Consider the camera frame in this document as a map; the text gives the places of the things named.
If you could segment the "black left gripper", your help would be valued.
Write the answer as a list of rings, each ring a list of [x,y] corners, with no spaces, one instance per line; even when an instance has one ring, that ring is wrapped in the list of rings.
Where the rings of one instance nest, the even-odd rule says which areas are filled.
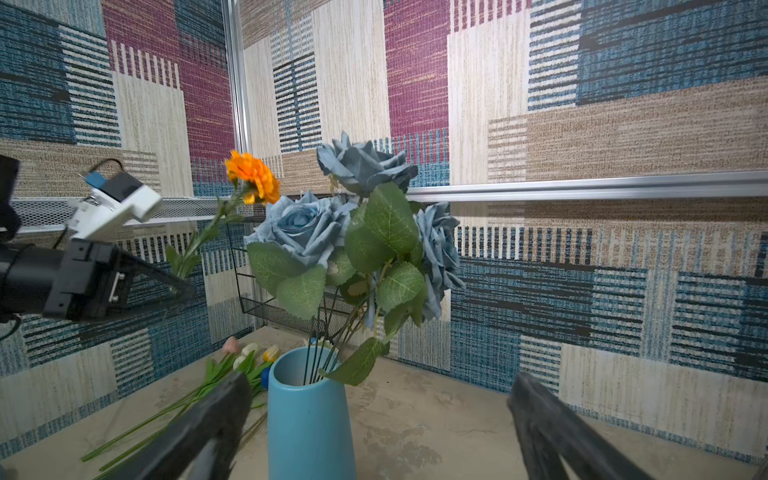
[[[74,239],[62,252],[42,315],[117,321],[181,305],[194,294],[189,281],[113,244]]]

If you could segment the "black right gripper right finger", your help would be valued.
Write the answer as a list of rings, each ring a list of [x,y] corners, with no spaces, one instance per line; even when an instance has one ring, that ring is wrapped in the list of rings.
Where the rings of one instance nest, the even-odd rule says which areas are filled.
[[[530,479],[566,479],[564,464],[580,479],[650,477],[527,372],[516,375],[507,407]]]

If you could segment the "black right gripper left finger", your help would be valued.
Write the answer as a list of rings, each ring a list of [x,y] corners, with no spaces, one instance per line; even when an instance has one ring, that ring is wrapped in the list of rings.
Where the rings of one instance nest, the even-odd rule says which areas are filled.
[[[251,410],[251,387],[229,374],[207,396],[107,479],[227,479]]]

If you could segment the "light blue ceramic vase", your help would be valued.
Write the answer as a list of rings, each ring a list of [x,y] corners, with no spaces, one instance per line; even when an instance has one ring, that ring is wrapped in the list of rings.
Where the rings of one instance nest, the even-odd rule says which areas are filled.
[[[273,364],[268,380],[268,477],[355,479],[351,422],[343,384],[313,376],[331,363],[328,348],[293,349]]]

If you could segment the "orange marigold flower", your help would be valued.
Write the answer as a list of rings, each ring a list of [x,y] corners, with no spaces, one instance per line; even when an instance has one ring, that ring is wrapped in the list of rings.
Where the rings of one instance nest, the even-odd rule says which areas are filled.
[[[217,199],[215,215],[207,226],[193,235],[183,254],[170,244],[166,246],[171,274],[179,279],[186,279],[201,263],[200,249],[219,236],[221,225],[243,220],[243,216],[237,213],[241,206],[275,204],[281,197],[280,181],[262,159],[248,152],[232,150],[224,165],[233,186],[232,195],[227,199]]]

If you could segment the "blue rose bouquet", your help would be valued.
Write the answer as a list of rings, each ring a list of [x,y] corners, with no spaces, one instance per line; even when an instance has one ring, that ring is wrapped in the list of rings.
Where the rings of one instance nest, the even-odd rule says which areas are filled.
[[[342,135],[319,146],[317,161],[341,192],[281,197],[245,239],[275,246],[307,269],[321,266],[323,284],[354,307],[337,340],[312,335],[308,346],[333,354],[313,376],[358,385],[404,325],[440,318],[445,295],[463,287],[458,222],[447,203],[407,198],[418,170],[404,153]]]

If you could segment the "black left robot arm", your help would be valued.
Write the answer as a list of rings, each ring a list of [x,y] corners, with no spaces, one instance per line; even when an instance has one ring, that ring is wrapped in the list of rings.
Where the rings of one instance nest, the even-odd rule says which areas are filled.
[[[129,220],[146,221],[160,195],[124,168],[109,178],[92,167],[88,196],[75,201],[65,249],[14,242],[22,222],[11,204],[19,160],[1,159],[1,320],[24,315],[73,322],[112,322],[185,303],[187,281],[108,242]]]

